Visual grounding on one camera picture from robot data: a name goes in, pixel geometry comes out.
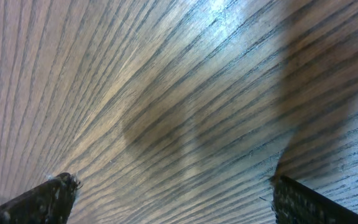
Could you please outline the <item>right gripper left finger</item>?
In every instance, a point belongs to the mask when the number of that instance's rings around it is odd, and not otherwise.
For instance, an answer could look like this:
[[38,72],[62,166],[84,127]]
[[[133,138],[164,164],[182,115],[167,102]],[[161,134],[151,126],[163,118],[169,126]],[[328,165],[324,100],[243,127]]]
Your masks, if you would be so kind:
[[81,181],[68,172],[0,205],[0,224],[66,224]]

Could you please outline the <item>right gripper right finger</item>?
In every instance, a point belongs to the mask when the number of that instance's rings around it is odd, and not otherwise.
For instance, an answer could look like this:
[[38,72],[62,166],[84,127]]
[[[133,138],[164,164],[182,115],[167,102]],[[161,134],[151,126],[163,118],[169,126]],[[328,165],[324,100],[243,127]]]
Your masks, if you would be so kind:
[[273,181],[277,224],[358,224],[358,214],[285,176]]

